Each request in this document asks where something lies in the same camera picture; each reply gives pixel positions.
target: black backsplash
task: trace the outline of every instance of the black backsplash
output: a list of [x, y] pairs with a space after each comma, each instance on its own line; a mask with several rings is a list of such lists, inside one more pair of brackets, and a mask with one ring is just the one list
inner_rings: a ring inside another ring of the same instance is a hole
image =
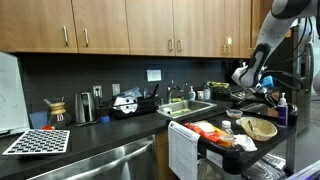
[[[67, 108], [74, 113], [77, 92], [92, 92], [102, 86], [102, 101], [112, 98], [112, 85], [121, 91], [139, 87], [153, 91], [159, 83], [159, 97], [166, 101], [166, 87], [171, 80], [179, 87], [187, 82], [201, 87], [205, 80], [232, 82], [230, 76], [238, 60], [122, 55], [15, 54], [22, 65], [22, 79], [28, 113], [47, 110], [46, 97], [65, 96]], [[161, 69], [162, 81], [148, 82], [147, 69]]]

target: purple bottle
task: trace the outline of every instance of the purple bottle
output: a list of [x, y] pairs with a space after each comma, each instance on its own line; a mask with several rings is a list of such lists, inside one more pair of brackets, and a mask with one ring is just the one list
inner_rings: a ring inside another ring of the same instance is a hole
[[278, 126], [287, 127], [288, 126], [288, 104], [286, 98], [284, 98], [285, 93], [281, 93], [282, 97], [278, 104], [279, 115], [278, 115]]

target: sink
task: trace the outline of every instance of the sink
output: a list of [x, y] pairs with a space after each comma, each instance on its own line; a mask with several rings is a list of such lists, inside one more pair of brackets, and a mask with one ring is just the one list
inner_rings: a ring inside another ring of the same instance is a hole
[[[202, 101], [185, 100], [181, 102], [161, 105], [159, 106], [159, 110], [157, 110], [157, 112], [172, 119], [176, 119], [187, 115], [201, 113], [202, 111], [214, 106], [216, 106], [216, 104]], [[169, 114], [167, 112], [164, 112], [164, 108], [170, 108], [172, 110], [171, 113]]]

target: electrical outlet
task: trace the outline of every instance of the electrical outlet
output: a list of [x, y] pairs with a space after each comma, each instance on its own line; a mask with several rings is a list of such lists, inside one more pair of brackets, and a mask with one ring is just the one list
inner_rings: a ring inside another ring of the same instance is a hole
[[112, 84], [112, 95], [116, 96], [120, 93], [120, 84]]
[[93, 86], [93, 97], [102, 98], [102, 87], [101, 85]]

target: wicker basket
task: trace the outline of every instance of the wicker basket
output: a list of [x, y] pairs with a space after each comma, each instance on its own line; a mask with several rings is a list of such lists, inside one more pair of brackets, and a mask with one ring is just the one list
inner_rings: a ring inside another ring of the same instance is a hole
[[[249, 121], [252, 124], [253, 132], [249, 126]], [[278, 133], [277, 128], [272, 123], [258, 118], [244, 119], [241, 121], [241, 126], [252, 139], [257, 141], [267, 141]]]

